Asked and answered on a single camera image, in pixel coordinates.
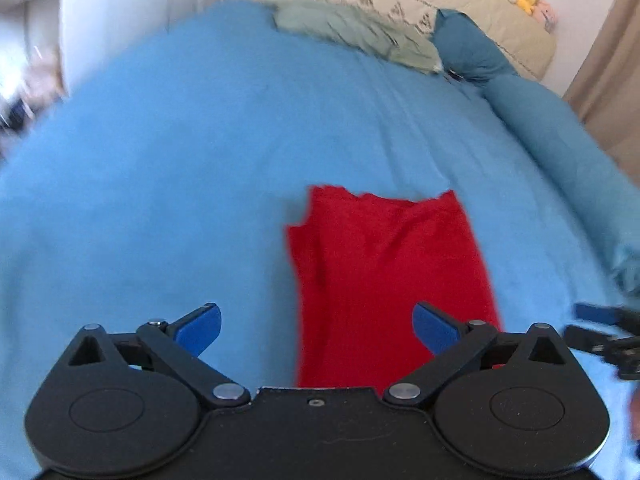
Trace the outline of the teal pillow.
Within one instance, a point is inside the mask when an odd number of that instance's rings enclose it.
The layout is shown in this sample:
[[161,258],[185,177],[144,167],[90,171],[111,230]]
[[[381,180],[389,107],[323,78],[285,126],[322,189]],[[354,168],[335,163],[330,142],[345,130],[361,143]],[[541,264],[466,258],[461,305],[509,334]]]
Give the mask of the teal pillow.
[[447,73],[484,84],[516,70],[498,46],[466,14],[439,9],[432,43]]

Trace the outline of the light pink plush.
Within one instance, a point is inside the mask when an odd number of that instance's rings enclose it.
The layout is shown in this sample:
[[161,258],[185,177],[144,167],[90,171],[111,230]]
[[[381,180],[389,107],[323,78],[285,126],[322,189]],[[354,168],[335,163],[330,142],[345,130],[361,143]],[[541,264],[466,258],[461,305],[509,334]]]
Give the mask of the light pink plush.
[[546,0],[539,0],[533,8],[533,18],[542,26],[549,34],[554,32],[556,24],[558,24],[558,16],[552,6]]

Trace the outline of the rolled teal duvet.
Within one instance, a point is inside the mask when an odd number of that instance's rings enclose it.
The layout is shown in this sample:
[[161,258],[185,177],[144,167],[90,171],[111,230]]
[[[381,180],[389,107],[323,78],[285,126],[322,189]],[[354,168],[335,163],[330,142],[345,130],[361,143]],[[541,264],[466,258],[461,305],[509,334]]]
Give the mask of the rolled teal duvet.
[[502,75],[484,96],[582,222],[622,293],[639,296],[639,190],[553,92]]

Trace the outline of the red knit sweater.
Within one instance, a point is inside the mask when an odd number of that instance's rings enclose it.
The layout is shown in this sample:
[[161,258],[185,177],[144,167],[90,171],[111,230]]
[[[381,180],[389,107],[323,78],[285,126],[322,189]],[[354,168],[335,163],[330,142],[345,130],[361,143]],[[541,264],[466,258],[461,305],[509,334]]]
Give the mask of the red knit sweater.
[[498,326],[480,248],[456,194],[412,202],[315,186],[288,227],[299,289],[300,388],[377,393],[432,358],[416,338],[419,302]]

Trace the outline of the white grey wardrobe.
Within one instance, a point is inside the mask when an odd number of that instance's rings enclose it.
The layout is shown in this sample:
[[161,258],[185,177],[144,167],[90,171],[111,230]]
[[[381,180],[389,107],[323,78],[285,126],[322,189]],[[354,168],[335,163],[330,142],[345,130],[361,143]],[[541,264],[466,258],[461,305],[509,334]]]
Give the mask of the white grey wardrobe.
[[61,0],[60,49],[67,92],[142,38],[169,30],[217,0]]

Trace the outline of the blue bed sheet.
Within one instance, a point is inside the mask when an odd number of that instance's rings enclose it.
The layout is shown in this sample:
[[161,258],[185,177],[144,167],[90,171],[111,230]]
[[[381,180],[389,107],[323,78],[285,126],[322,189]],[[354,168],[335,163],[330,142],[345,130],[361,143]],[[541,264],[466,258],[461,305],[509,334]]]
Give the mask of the blue bed sheet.
[[89,323],[129,332],[213,301],[207,362],[250,389],[292,385],[285,229],[314,184],[454,191],[510,332],[620,301],[480,88],[279,32],[268,6],[226,0],[114,58],[2,167],[2,477],[38,474],[24,414]]

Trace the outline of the beige curtain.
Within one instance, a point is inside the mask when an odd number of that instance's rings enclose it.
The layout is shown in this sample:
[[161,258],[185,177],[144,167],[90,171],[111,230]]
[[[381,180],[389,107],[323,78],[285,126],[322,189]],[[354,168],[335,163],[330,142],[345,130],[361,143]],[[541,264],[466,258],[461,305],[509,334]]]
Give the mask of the beige curtain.
[[615,0],[565,93],[618,168],[639,181],[639,0]]

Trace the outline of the green pillow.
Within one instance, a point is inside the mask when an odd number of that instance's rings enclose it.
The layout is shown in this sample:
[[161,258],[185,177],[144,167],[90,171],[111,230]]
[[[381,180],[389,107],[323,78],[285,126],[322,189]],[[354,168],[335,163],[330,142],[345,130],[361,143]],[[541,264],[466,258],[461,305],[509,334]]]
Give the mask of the green pillow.
[[441,73],[444,64],[430,36],[378,14],[316,0],[288,0],[276,4],[277,29],[332,41],[424,74]]

